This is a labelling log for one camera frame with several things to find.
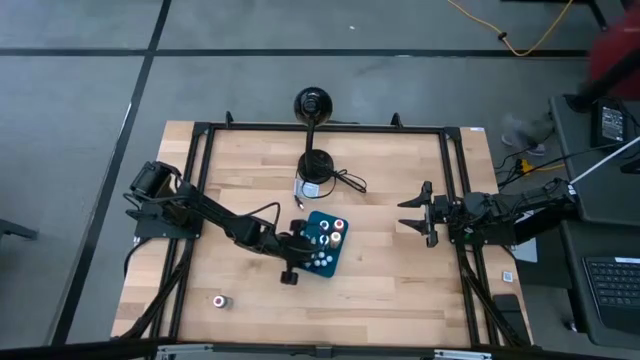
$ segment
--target red object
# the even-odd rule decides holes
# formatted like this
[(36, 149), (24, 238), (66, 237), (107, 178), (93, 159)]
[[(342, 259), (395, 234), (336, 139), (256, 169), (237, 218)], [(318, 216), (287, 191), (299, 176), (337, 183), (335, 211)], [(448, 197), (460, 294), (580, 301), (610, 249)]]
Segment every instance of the red object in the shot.
[[(640, 4), (637, 2), (620, 23), (596, 39), (591, 50), (591, 80), (600, 78), (634, 49), (640, 49)], [(611, 89), (609, 95), (625, 100), (640, 100), (640, 67)]]

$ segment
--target concrete floor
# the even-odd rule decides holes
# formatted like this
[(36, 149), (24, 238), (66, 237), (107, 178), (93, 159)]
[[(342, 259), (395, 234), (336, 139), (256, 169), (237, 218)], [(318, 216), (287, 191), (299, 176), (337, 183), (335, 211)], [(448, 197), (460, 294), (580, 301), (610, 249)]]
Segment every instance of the concrete floor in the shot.
[[(460, 2), (499, 24), (522, 48), (535, 42), (561, 9), (558, 4)], [(144, 49), (161, 3), (4, 0), (0, 49)], [(622, 13), (617, 1), (600, 5), (609, 21)], [(589, 49), (598, 34), (589, 9), (574, 6), (543, 48)], [(494, 33), (445, 0), (173, 0), (159, 47), (502, 49)], [(41, 345), (50, 335), (142, 60), (0, 57), (0, 218), (40, 231), (36, 242), (5, 237), (0, 243), (1, 348)], [(109, 336), (134, 228), (120, 194), (140, 165), (155, 158), (165, 121), (222, 121), (229, 110), (238, 121), (292, 122), (293, 97), (316, 85), (332, 95), (333, 117), (339, 120), (382, 124), (399, 112), (405, 124), (485, 127), (499, 162), (510, 153), (499, 141), (505, 114), (539, 116), (548, 97), (575, 91), (587, 66), (583, 59), (156, 58), (70, 341)], [(549, 158), (558, 154), (551, 140)], [(544, 180), (532, 177), (510, 190)], [(564, 330), (561, 320), (570, 315), (564, 293), (533, 286), (525, 286), (524, 293), (534, 341), (543, 348), (640, 356), (595, 346), (586, 336)]]

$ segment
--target wooden tabletop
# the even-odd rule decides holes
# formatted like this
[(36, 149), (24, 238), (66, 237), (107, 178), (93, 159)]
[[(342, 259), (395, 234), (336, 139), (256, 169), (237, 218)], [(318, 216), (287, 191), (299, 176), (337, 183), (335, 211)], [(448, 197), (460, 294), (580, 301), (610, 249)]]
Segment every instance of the wooden tabletop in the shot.
[[(184, 167), (192, 127), (193, 122), (168, 122), (158, 160)], [(497, 192), (484, 131), (461, 132), (472, 190)], [(433, 183), (434, 195), (446, 192), (436, 135), (316, 133), (314, 147), (329, 152), (337, 170), (346, 168), (364, 178), (368, 192), (360, 194), (338, 182), (329, 197), (306, 200), (304, 211), (292, 197), (297, 160), (304, 152), (303, 133), (218, 130), (213, 143), (206, 195), (231, 211), (243, 214), (279, 201), (278, 231), (288, 230), (290, 220), (306, 219), (313, 210), (347, 219), (350, 228), (334, 277), (298, 270), (298, 285), (288, 286), (279, 282), (282, 260), (243, 250), (219, 227), (205, 224), (195, 245), (180, 340), (469, 346), (460, 274), (446, 228), (439, 226), (440, 244), (427, 249), (423, 236), (397, 222), (423, 215), (420, 209), (396, 206), (417, 196), (423, 181)], [(449, 149), (456, 193), (462, 194), (453, 143)], [(332, 183), (323, 184), (321, 193)], [(274, 214), (259, 215), (273, 221)], [(133, 256), (113, 335), (129, 329), (155, 296), (166, 248), (167, 240), (157, 239)], [(491, 293), (516, 294), (525, 309), (512, 258), (497, 246), (485, 247), (484, 256)], [(513, 273), (513, 283), (502, 281), (503, 271)], [(233, 299), (231, 309), (213, 306), (219, 294)], [(170, 299), (162, 333), (171, 308)], [(475, 309), (486, 343), (477, 299)]]

